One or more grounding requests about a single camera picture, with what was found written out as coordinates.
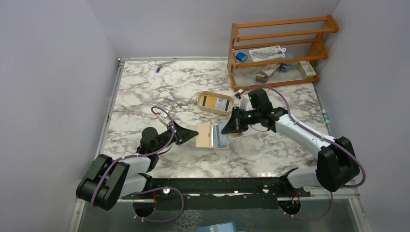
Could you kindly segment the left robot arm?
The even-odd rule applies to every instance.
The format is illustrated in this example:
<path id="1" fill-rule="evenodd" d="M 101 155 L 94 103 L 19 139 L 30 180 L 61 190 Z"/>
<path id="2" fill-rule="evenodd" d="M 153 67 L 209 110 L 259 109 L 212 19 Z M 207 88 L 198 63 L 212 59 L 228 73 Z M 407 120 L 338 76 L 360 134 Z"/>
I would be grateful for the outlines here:
<path id="1" fill-rule="evenodd" d="M 110 210 L 118 199 L 132 193 L 142 199 L 150 196 L 152 178 L 147 173 L 155 168 L 161 150 L 172 144 L 181 145 L 199 135 L 199 132 L 178 124 L 175 127 L 168 126 L 162 133 L 154 127 L 145 128 L 136 154 L 119 160 L 99 154 L 77 186 L 76 197 Z"/>

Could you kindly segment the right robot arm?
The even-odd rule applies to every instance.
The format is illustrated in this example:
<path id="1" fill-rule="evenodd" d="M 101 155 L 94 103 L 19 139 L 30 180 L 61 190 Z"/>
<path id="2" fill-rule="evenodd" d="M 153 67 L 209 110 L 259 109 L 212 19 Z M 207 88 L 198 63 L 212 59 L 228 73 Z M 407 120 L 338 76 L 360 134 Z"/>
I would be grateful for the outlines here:
<path id="1" fill-rule="evenodd" d="M 245 132 L 251 125 L 260 124 L 268 130 L 290 138 L 309 151 L 317 164 L 309 168 L 295 168 L 279 179 L 279 191 L 286 197 L 292 196 L 302 187 L 323 187 L 336 192 L 348 188 L 348 182 L 359 174 L 365 181 L 366 175 L 357 160 L 352 143 L 346 137 L 334 138 L 323 134 L 296 119 L 290 107 L 273 107 L 266 91 L 262 88 L 248 93 L 251 110 L 234 107 L 222 134 Z"/>

